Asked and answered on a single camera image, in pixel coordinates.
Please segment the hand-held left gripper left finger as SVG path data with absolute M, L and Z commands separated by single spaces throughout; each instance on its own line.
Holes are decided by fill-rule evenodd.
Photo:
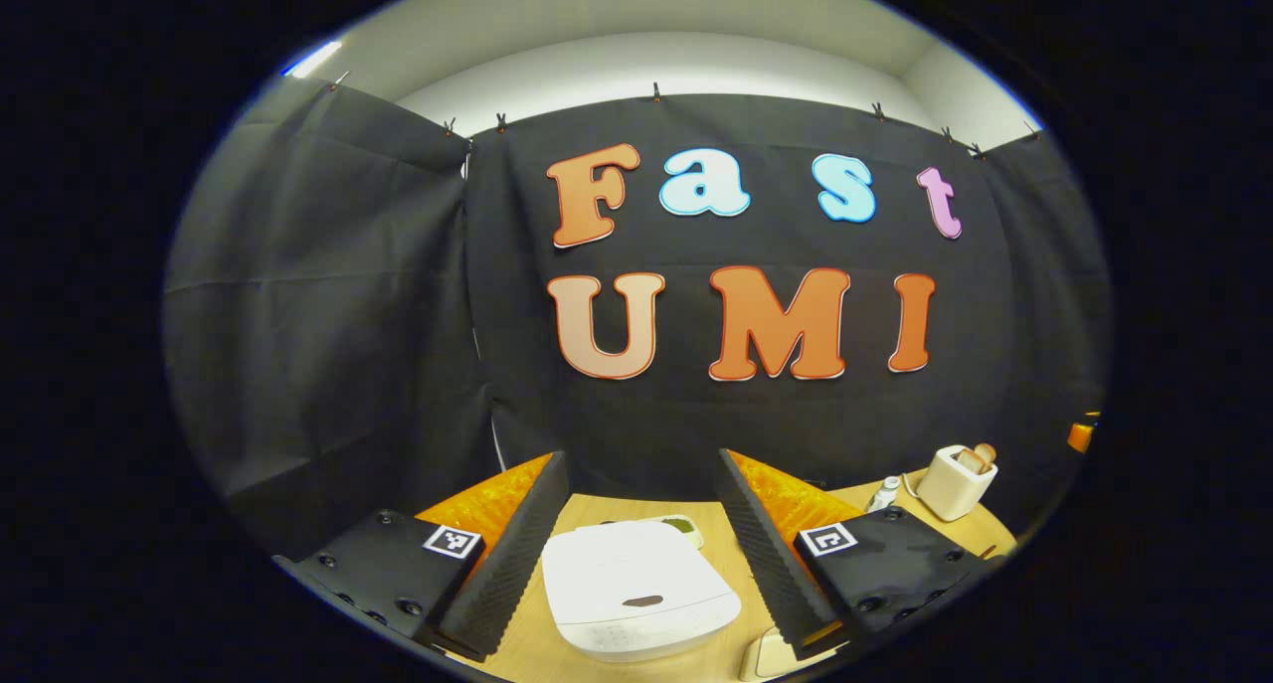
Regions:
M 481 663 L 496 652 L 569 496 L 566 455 L 550 452 L 426 511 L 382 507 L 308 557 L 274 563 L 398 646 Z

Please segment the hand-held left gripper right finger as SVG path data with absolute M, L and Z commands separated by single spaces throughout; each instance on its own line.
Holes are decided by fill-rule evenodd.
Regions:
M 872 651 L 995 569 L 905 507 L 864 514 L 727 448 L 718 452 L 715 491 L 773 623 L 799 660 Z

